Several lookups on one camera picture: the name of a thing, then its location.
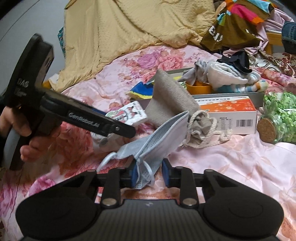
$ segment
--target orange and white box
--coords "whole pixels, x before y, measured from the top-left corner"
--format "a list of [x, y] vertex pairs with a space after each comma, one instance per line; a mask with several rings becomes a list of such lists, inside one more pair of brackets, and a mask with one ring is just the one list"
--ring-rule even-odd
[[236, 135], [255, 134], [257, 111], [248, 96], [195, 99], [202, 110], [217, 119], [216, 130]]

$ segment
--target orange cup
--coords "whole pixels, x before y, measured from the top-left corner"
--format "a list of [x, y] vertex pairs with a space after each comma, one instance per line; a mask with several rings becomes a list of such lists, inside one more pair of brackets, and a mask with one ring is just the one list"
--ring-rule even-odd
[[188, 92], [191, 95], [203, 95], [203, 94], [211, 94], [212, 93], [212, 87], [209, 84], [201, 83], [198, 81], [195, 81], [193, 85], [189, 85], [186, 83], [186, 87]]

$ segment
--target glass jar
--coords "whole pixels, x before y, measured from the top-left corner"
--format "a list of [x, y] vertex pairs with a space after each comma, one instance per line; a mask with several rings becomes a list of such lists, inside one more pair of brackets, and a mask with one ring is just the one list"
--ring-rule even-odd
[[257, 124], [260, 139], [273, 144], [296, 143], [296, 95], [284, 87], [272, 87], [263, 102], [263, 115]]

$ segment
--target bed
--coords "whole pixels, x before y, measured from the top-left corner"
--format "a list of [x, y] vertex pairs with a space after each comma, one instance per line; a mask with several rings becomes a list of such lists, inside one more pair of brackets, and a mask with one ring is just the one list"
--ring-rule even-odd
[[[165, 71], [192, 67], [198, 59], [216, 60], [210, 53], [187, 45], [173, 49], [153, 46], [129, 53], [105, 66], [94, 79], [80, 82], [63, 94], [78, 99], [103, 111], [116, 110], [129, 102], [128, 92], [139, 81], [151, 78], [157, 68]], [[271, 85], [287, 85], [294, 78], [258, 69]], [[149, 123], [141, 124], [135, 138], [154, 131]], [[129, 142], [122, 139], [122, 144]], [[107, 153], [95, 154], [90, 133], [67, 123], [51, 146], [48, 154], [36, 163], [26, 163], [21, 171], [1, 173], [0, 217], [6, 232], [3, 240], [19, 240], [22, 234], [15, 220], [18, 204], [25, 198], [66, 180], [88, 169], [96, 169]], [[169, 156], [172, 166], [185, 166], [193, 172], [214, 169], [251, 188], [276, 199], [283, 207], [285, 218], [279, 230], [282, 241], [296, 240], [296, 145], [278, 143], [271, 145], [260, 141], [259, 134], [233, 135], [231, 140], [204, 149], [179, 147]], [[128, 166], [130, 159], [112, 160], [101, 170]], [[164, 185], [161, 172], [155, 175], [155, 185], [137, 191], [122, 190], [122, 198], [178, 199], [179, 190]], [[204, 201], [198, 188], [200, 201]], [[99, 202], [102, 189], [96, 201]]]

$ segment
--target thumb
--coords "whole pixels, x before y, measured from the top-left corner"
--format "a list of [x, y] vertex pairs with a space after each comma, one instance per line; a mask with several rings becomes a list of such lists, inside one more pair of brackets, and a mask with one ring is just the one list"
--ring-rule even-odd
[[11, 126], [21, 136], [27, 137], [32, 133], [29, 122], [22, 113], [5, 107], [0, 116], [0, 134], [6, 137]]

